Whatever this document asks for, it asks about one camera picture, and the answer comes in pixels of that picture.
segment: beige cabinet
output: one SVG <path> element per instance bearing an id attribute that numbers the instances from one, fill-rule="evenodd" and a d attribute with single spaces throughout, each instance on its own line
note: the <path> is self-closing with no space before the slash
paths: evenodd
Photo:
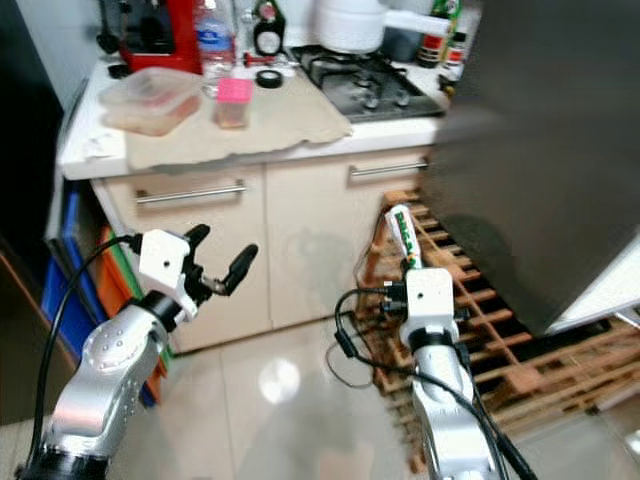
<path id="1" fill-rule="evenodd" d="M 271 321 L 276 328 L 331 315 L 355 285 L 382 194 L 414 188 L 426 148 L 266 166 Z"/>
<path id="2" fill-rule="evenodd" d="M 214 296 L 194 322 L 176 329 L 174 340 L 181 352 L 272 329 L 263 169 L 251 166 L 105 181 L 119 220 L 136 231 L 162 228 L 182 233 L 198 223 L 210 225 L 211 234 L 196 253 L 196 261 L 209 276 L 222 278 L 247 244 L 260 247 L 249 275 L 232 297 Z"/>

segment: gray refrigerator door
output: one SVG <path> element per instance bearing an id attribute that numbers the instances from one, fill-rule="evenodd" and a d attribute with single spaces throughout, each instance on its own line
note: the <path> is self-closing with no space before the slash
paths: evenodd
<path id="1" fill-rule="evenodd" d="M 640 2 L 486 3 L 426 205 L 543 334 L 640 223 Z"/>

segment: kitchen counter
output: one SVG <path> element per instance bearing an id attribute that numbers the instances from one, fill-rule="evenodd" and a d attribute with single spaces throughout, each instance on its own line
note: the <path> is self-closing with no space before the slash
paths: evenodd
<path id="1" fill-rule="evenodd" d="M 75 112 L 71 111 L 73 118 L 58 155 L 58 164 L 70 180 L 146 173 L 132 170 L 129 166 L 124 132 L 101 123 L 105 109 L 99 103 L 98 95 L 116 82 L 109 77 L 107 66 L 108 63 L 104 61 L 96 64 Z M 408 78 L 418 88 L 435 101 L 446 104 L 446 97 L 437 91 L 435 70 L 414 65 L 402 66 L 408 69 Z M 230 156 L 215 163 L 220 166 L 246 165 L 430 145 L 440 122 L 440 119 L 431 117 L 355 124 L 351 136 L 335 142 L 305 142 L 274 152 Z"/>

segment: plastic food container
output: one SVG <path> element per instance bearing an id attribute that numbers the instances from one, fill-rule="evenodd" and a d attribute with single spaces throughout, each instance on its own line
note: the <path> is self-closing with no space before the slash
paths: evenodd
<path id="1" fill-rule="evenodd" d="M 249 104 L 253 82 L 241 78 L 222 78 L 218 83 L 216 121 L 220 128 L 241 128 L 249 125 Z"/>
<path id="2" fill-rule="evenodd" d="M 161 136 L 198 110 L 202 78 L 168 68 L 146 68 L 105 90 L 102 121 L 110 127 Z"/>

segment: tile floor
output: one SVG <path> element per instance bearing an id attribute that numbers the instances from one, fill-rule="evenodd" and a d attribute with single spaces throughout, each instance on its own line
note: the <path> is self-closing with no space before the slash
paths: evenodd
<path id="1" fill-rule="evenodd" d="M 164 404 L 134 417 L 111 480 L 426 478 L 408 471 L 377 391 L 348 389 L 325 368 L 332 335 L 319 322 L 175 359 Z M 340 352 L 332 360 L 350 380 L 367 379 Z M 640 428 L 639 400 L 518 443 L 540 479 L 637 480 L 640 458 L 624 439 Z M 0 429 L 0 480 L 24 458 L 30 426 Z"/>

